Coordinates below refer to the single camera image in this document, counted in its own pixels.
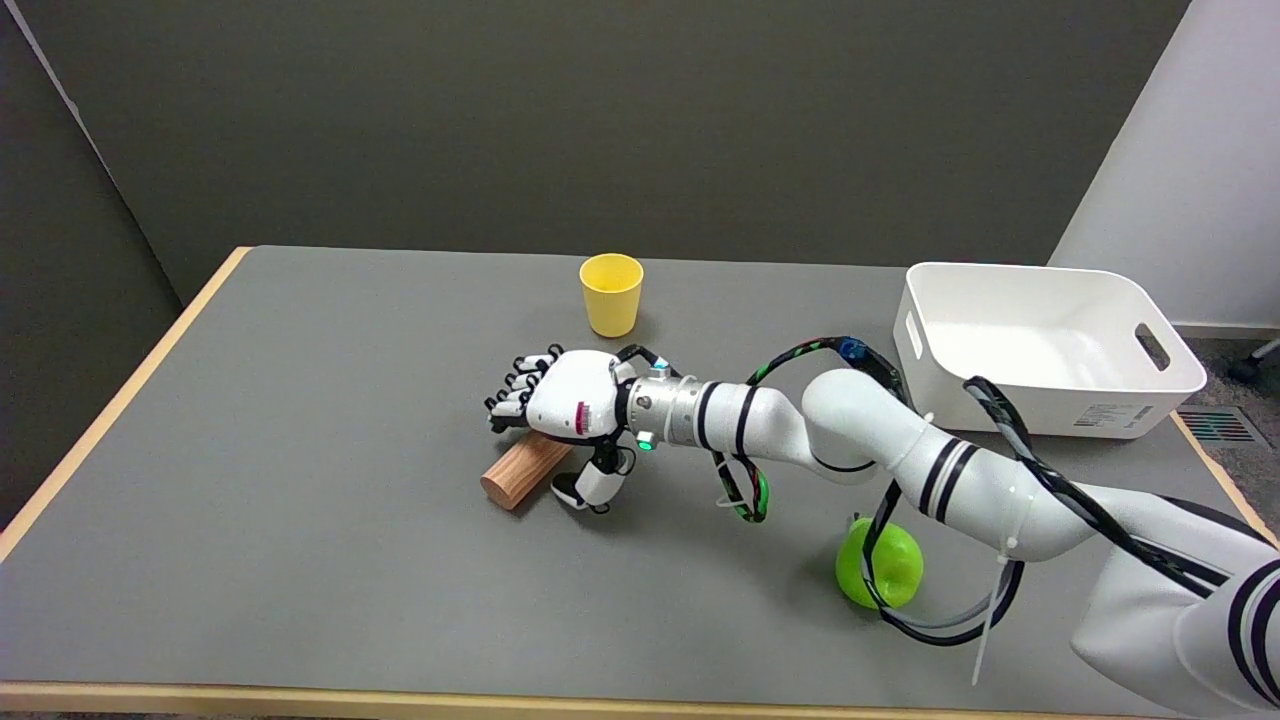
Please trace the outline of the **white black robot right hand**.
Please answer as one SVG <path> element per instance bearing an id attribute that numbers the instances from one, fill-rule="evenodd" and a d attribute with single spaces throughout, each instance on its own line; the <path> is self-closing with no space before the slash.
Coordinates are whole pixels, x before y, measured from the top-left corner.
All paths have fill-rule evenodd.
<path id="1" fill-rule="evenodd" d="M 484 398 L 493 432 L 529 428 L 563 445 L 591 448 L 590 460 L 575 474 L 552 480 L 556 496 L 572 509 L 605 512 L 635 452 L 620 447 L 626 430 L 621 416 L 635 368 L 598 350 L 563 350 L 520 356 L 506 377 L 506 387 Z"/>

